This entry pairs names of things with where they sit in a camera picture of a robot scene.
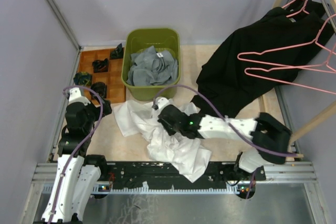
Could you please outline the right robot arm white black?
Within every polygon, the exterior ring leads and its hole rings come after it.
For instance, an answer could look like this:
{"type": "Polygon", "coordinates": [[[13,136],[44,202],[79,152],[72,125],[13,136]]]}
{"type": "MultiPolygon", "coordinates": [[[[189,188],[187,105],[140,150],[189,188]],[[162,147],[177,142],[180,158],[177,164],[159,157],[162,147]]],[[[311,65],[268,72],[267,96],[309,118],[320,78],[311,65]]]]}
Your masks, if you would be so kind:
{"type": "Polygon", "coordinates": [[[288,152],[291,131],[266,112],[252,119],[216,118],[201,113],[186,114],[173,105],[167,105],[158,115],[169,135],[181,134],[189,139],[223,138],[242,140],[252,147],[238,155],[235,175],[248,179],[264,165],[283,165],[288,152]]]}

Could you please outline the grey shirt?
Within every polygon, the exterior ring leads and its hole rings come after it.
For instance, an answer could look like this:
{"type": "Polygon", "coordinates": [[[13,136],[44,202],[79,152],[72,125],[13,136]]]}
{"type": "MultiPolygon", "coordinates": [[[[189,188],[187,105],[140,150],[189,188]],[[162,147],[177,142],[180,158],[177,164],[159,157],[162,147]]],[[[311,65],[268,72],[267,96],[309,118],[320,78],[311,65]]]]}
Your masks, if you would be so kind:
{"type": "Polygon", "coordinates": [[[175,82],[179,63],[168,50],[157,51],[154,46],[131,54],[127,84],[136,87],[164,86],[175,82]]]}

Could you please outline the white shirt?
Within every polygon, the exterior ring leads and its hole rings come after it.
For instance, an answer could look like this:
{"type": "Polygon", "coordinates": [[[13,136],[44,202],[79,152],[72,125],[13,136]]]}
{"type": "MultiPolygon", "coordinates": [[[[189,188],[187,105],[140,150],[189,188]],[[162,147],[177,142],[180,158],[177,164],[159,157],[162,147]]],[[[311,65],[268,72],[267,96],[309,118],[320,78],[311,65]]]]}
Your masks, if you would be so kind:
{"type": "Polygon", "coordinates": [[[204,173],[212,152],[202,146],[201,140],[191,140],[180,133],[169,136],[158,122],[162,109],[153,109],[153,103],[128,100],[114,108],[116,123],[124,137],[137,133],[149,143],[150,159],[170,163],[191,183],[204,173]]]}

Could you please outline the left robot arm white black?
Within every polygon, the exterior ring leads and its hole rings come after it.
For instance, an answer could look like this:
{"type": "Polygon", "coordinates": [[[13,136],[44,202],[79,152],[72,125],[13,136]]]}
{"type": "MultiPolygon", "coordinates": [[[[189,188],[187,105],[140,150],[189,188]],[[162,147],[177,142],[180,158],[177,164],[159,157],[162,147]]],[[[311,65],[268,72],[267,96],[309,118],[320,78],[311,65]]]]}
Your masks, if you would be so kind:
{"type": "Polygon", "coordinates": [[[110,101],[102,106],[73,102],[66,108],[66,125],[58,143],[57,173],[47,207],[39,223],[82,223],[98,180],[108,177],[105,156],[87,154],[95,123],[111,114],[110,101]]]}

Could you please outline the black shirt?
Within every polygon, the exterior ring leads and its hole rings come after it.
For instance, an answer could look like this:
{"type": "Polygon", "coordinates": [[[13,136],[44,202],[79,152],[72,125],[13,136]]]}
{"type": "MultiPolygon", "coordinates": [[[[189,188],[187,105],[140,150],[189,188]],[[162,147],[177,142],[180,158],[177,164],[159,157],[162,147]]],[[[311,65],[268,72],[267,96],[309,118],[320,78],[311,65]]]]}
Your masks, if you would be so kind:
{"type": "Polygon", "coordinates": [[[202,66],[198,91],[221,115],[234,118],[248,104],[284,82],[293,82],[334,34],[319,2],[296,0],[275,7],[260,20],[234,31],[202,66]]]}

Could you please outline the pink hanger of grey shirt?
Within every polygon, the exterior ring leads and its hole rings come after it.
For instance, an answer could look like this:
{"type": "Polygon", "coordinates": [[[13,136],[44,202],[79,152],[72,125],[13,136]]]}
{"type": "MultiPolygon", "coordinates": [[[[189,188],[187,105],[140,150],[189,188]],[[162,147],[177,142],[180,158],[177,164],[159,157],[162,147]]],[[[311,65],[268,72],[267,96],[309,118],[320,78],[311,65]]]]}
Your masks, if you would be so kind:
{"type": "Polygon", "coordinates": [[[250,77],[258,78],[261,80],[267,80],[276,82],[279,84],[288,84],[301,88],[306,88],[322,93],[335,95],[335,91],[328,90],[326,88],[318,88],[311,84],[303,84],[296,81],[296,78],[302,72],[323,73],[332,75],[335,77],[335,67],[330,65],[332,57],[335,56],[335,45],[332,49],[327,49],[328,55],[322,63],[308,64],[308,65],[283,65],[275,66],[271,65],[271,68],[266,69],[263,67],[248,67],[244,70],[244,73],[250,77]]]}

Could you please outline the pink hanger of white shirt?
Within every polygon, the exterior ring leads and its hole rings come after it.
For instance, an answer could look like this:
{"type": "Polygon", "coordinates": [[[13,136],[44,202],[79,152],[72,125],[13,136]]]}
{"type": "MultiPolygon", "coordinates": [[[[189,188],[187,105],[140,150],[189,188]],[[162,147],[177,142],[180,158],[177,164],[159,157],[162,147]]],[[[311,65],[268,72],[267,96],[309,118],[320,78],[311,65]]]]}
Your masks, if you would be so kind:
{"type": "Polygon", "coordinates": [[[237,55],[240,61],[248,62],[248,67],[271,68],[271,65],[308,65],[309,62],[322,50],[327,52],[327,48],[321,37],[325,36],[326,27],[331,25],[335,14],[323,21],[319,30],[314,33],[314,38],[308,42],[285,47],[264,50],[262,52],[241,52],[237,55]]]}

